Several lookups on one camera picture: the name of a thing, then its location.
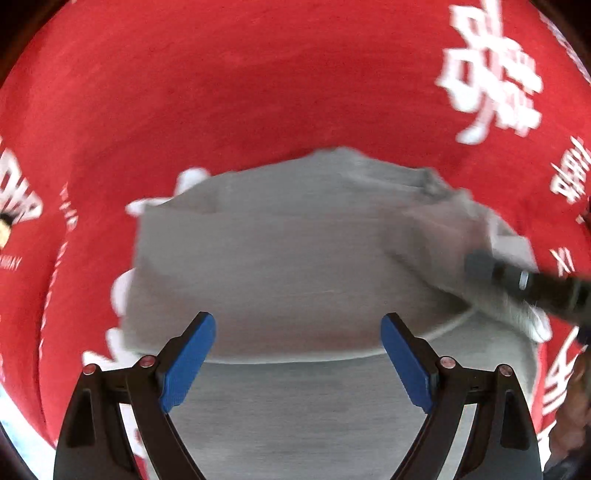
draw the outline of screw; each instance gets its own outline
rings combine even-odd
[[[94,372],[96,372],[96,365],[95,364],[85,365],[84,368],[82,369],[82,373],[84,373],[85,375],[92,375]]]
[[[505,377],[510,377],[513,375],[513,369],[509,365],[505,364],[499,366],[499,372],[501,372],[501,375]]]
[[[153,367],[155,363],[156,363],[156,357],[154,355],[145,355],[139,359],[139,365],[142,368]]]
[[[443,368],[454,368],[456,366],[456,361],[450,356],[442,356],[439,363]]]

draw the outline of blue gripper pad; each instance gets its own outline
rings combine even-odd
[[[429,414],[433,407],[430,375],[423,368],[411,345],[409,345],[409,343],[416,340],[415,337],[403,323],[400,325],[400,330],[386,315],[382,319],[381,326],[382,344],[411,402],[417,407],[421,407],[426,414]]]
[[[216,321],[206,313],[162,378],[160,406],[164,413],[169,413],[173,407],[183,403],[215,338]]]

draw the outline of gray cloth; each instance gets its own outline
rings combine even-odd
[[[424,416],[383,354],[385,313],[465,365],[512,364],[532,393],[547,318],[466,284],[472,248],[535,267],[527,239],[433,170],[338,148],[226,173],[146,210],[125,343],[158,351],[199,310],[216,318],[172,413],[211,478],[389,478]]]

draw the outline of black and yellow object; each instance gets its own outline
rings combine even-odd
[[[0,213],[0,250],[8,243],[13,220],[14,218],[9,213]]]

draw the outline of red fabric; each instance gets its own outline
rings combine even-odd
[[[476,0],[455,3],[481,8]],[[569,205],[549,185],[551,163],[560,164],[570,137],[591,142],[589,85],[527,0],[505,0],[502,8],[504,35],[536,60],[543,80],[543,91],[531,96],[541,124],[521,137],[493,121],[482,143],[465,145],[456,134],[476,114],[456,111],[436,85],[444,49],[466,46],[450,26],[450,2],[66,5],[0,90],[0,132],[9,132],[11,148],[30,166],[31,184],[48,205],[67,204],[63,210],[77,218],[75,228],[63,228],[67,249],[41,333],[38,307],[27,317],[12,307],[8,320],[26,323],[29,334],[11,339],[5,368],[34,356],[40,335],[44,342],[43,408],[34,366],[24,372],[28,395],[17,399],[37,412],[28,416],[33,425],[42,431],[45,422],[57,438],[85,351],[117,360],[105,332],[119,322],[113,282],[131,267],[137,220],[125,206],[171,196],[177,176],[192,167],[217,174],[337,145],[432,166],[528,235],[543,268],[555,273],[549,250],[568,248],[576,271],[588,272],[589,238],[574,221],[583,203]],[[25,225],[15,232],[25,235]],[[28,242],[15,236],[10,248],[25,255]],[[35,238],[44,242],[42,234]],[[39,273],[35,285],[44,278]],[[7,290],[21,284],[13,276]],[[541,388],[566,338],[562,324],[554,320],[554,327],[541,349]],[[542,390],[536,398],[534,421],[542,426],[551,414],[541,418]]]

